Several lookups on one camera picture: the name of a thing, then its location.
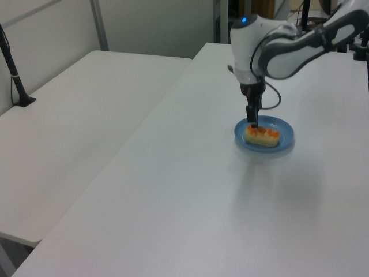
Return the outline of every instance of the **orange topping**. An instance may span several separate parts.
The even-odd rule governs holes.
[[[271,137],[279,137],[279,132],[275,131],[273,129],[269,129],[269,128],[264,128],[264,127],[258,127],[258,128],[253,128],[251,127],[251,125],[247,126],[247,130],[249,131],[250,134],[252,135],[257,135],[257,134],[261,134],[264,135],[265,133],[268,134],[268,136]]]

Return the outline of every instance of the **black stand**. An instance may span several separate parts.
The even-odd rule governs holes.
[[[369,27],[363,32],[362,42],[360,44],[352,44],[350,50],[355,51],[353,59],[356,61],[368,61],[368,41],[369,41]]]
[[[12,79],[19,93],[19,102],[17,102],[14,105],[20,106],[20,107],[26,107],[32,102],[36,101],[36,98],[29,97],[27,93],[25,93],[21,78],[19,77],[18,70],[13,61],[12,55],[10,54],[10,48],[5,38],[5,33],[1,25],[0,25],[0,48],[1,48],[2,54],[4,55],[6,64],[9,68],[10,74],[12,75]]]

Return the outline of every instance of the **floor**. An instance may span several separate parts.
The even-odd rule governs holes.
[[[32,247],[0,238],[0,277],[12,276],[32,251]]]

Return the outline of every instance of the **cardboard box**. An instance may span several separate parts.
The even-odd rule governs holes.
[[[301,3],[302,3],[302,0],[289,0],[289,9],[291,11],[298,10]],[[337,7],[337,5],[338,5],[338,0],[332,0],[332,10],[334,10]],[[322,10],[319,0],[311,0],[310,10]]]

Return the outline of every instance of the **white wall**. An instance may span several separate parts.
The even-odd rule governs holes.
[[[110,51],[194,58],[213,42],[213,0],[100,0]]]
[[[27,94],[100,49],[89,0],[61,0],[4,31]],[[0,114],[11,106],[10,73],[0,54]]]

